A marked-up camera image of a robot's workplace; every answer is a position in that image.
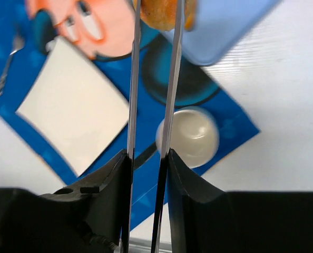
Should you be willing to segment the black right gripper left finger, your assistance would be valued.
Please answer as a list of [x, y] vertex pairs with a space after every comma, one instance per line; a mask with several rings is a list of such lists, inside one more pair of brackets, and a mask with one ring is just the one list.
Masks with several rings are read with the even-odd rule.
[[0, 252], [128, 252], [129, 170], [121, 150], [54, 193], [0, 188]]

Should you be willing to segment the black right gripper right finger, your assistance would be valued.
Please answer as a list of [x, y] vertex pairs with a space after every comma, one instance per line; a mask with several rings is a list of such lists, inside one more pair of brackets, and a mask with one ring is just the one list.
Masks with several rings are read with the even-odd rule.
[[169, 153], [173, 252], [313, 252], [313, 192], [223, 191]]

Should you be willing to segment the metal serving tongs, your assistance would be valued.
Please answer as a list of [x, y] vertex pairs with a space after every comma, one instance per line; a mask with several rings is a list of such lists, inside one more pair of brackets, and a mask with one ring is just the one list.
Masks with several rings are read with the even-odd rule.
[[[166, 159], [170, 151], [170, 139], [172, 130], [172, 121], [174, 114], [175, 96], [178, 86], [182, 55], [182, 38], [184, 29], [184, 1], [177, 1], [177, 12], [175, 17], [175, 30], [173, 36], [173, 47], [171, 56], [170, 76], [167, 93], [167, 103], [165, 118], [163, 124], [163, 137], [161, 148], [160, 170], [167, 170]], [[125, 217], [121, 230], [120, 252], [129, 251], [129, 238], [131, 227], [131, 207], [133, 192], [133, 172], [135, 157], [135, 138], [136, 138], [136, 117], [138, 102], [138, 83], [139, 83], [139, 57], [140, 57], [140, 9], [141, 2], [137, 1], [135, 10], [134, 40], [132, 44], [132, 64], [130, 80], [130, 99], [129, 99], [129, 120], [128, 120], [128, 140], [127, 140], [127, 158], [125, 159]]]

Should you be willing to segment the small round bun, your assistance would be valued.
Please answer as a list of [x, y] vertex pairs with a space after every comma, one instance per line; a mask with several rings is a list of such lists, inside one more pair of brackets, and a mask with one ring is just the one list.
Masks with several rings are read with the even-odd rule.
[[151, 28], [170, 31], [175, 27], [177, 1], [142, 0], [141, 19]]

